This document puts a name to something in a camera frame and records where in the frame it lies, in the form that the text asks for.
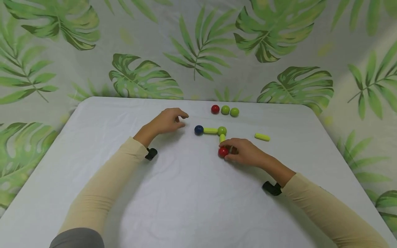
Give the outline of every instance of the leaf-patterned backdrop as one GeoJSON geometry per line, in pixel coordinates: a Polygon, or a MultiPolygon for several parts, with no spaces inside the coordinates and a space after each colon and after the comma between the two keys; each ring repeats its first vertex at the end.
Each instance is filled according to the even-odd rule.
{"type": "Polygon", "coordinates": [[[0,19],[0,216],[88,97],[269,102],[313,110],[397,234],[397,1],[2,0],[0,19]]]}

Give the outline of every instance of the black wrist sensor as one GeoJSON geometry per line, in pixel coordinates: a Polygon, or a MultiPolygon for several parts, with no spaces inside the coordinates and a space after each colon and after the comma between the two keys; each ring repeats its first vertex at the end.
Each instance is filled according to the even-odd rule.
{"type": "Polygon", "coordinates": [[[145,156],[145,158],[149,161],[152,161],[152,159],[157,155],[157,150],[154,148],[146,148],[148,150],[148,155],[145,156]]]}

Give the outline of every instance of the right hand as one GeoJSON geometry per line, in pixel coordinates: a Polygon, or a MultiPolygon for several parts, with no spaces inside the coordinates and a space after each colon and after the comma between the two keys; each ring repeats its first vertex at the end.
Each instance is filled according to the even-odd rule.
{"type": "Polygon", "coordinates": [[[263,167],[267,163],[276,160],[247,139],[232,138],[219,144],[219,147],[222,146],[237,148],[238,154],[228,154],[225,156],[225,160],[227,161],[235,161],[248,166],[263,167]]]}

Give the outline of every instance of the blue ball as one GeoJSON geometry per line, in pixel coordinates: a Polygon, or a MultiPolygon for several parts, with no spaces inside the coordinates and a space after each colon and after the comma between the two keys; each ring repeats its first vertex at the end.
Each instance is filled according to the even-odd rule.
{"type": "Polygon", "coordinates": [[[204,133],[204,128],[200,125],[197,125],[195,127],[195,134],[196,135],[202,135],[204,133]]]}

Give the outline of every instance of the gray sleeve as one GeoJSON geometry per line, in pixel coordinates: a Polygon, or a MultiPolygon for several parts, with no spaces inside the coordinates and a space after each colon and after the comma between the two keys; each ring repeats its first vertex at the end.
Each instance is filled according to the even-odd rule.
{"type": "Polygon", "coordinates": [[[50,248],[104,248],[101,235],[89,228],[74,228],[56,236],[50,248]]]}

